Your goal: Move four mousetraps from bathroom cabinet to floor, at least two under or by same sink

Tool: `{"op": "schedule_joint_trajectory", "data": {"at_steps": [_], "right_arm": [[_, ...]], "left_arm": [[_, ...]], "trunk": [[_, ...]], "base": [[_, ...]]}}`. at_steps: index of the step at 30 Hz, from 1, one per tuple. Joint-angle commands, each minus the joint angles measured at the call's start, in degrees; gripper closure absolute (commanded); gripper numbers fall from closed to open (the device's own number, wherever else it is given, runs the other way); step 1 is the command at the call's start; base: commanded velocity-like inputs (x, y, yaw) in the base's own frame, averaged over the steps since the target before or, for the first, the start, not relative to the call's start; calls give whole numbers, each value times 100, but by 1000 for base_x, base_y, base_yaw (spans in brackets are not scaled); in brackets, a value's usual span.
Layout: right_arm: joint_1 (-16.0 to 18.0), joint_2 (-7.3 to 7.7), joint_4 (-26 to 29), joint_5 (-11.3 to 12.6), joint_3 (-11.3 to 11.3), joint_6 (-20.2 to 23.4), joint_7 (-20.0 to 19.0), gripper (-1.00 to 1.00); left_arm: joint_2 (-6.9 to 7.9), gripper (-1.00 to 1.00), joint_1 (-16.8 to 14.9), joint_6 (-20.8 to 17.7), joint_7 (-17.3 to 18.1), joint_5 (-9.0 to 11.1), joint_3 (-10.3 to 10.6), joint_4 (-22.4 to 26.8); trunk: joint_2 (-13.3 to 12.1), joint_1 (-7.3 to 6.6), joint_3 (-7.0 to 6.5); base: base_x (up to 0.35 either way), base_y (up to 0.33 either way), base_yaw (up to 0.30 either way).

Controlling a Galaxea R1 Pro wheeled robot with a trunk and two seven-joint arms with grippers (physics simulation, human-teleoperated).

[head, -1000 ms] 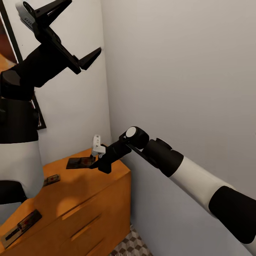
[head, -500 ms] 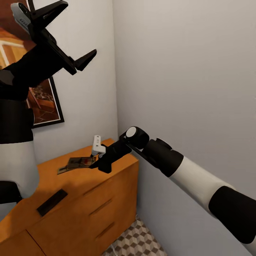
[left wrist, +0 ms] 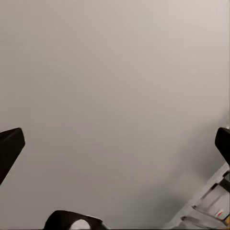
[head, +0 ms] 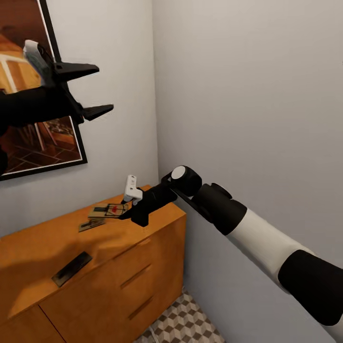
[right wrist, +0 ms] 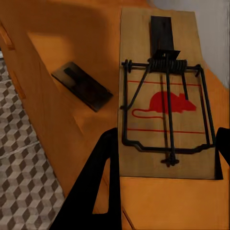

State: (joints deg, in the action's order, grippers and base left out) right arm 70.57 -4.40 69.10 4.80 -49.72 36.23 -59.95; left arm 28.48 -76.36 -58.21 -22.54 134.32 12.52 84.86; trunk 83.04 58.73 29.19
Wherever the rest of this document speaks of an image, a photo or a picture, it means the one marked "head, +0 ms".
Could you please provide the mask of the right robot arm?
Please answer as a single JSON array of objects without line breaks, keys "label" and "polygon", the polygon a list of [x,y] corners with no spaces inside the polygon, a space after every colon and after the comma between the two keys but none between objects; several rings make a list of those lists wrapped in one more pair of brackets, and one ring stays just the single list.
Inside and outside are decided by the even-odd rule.
[{"label": "right robot arm", "polygon": [[337,342],[343,343],[343,269],[320,259],[301,243],[277,230],[221,185],[203,184],[196,171],[178,166],[157,186],[143,191],[128,175],[121,204],[132,207],[119,219],[142,227],[149,213],[179,197],[232,244],[283,292],[292,294]]}]

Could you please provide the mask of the mousetrap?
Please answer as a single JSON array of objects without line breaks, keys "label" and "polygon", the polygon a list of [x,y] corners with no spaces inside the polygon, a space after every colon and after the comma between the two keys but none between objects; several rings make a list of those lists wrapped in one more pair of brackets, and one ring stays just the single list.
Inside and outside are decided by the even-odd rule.
[{"label": "mousetrap", "polygon": [[59,287],[61,287],[91,260],[92,257],[89,254],[87,254],[86,252],[82,252],[69,264],[67,264],[64,268],[62,268],[59,272],[52,276],[52,279]]},{"label": "mousetrap", "polygon": [[119,218],[128,210],[127,204],[110,204],[93,202],[88,218]]},{"label": "mousetrap", "polygon": [[96,218],[96,219],[94,218],[91,221],[80,223],[79,224],[79,233],[82,231],[86,231],[88,229],[92,229],[94,227],[98,227],[100,225],[104,225],[104,224],[105,224],[104,218]]}]

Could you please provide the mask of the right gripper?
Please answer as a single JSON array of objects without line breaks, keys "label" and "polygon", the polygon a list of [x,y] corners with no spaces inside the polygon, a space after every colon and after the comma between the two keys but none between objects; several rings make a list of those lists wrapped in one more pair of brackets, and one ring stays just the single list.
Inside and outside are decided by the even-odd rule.
[{"label": "right gripper", "polygon": [[[132,205],[132,207],[122,214],[119,219],[125,220],[130,218],[133,223],[145,227],[149,224],[149,213],[161,208],[163,205],[156,200],[156,197],[154,196],[154,187],[145,192],[139,187],[136,189],[142,191],[142,199],[137,202],[135,206]],[[126,203],[128,202],[124,202],[124,200],[121,202],[121,204]]]}]

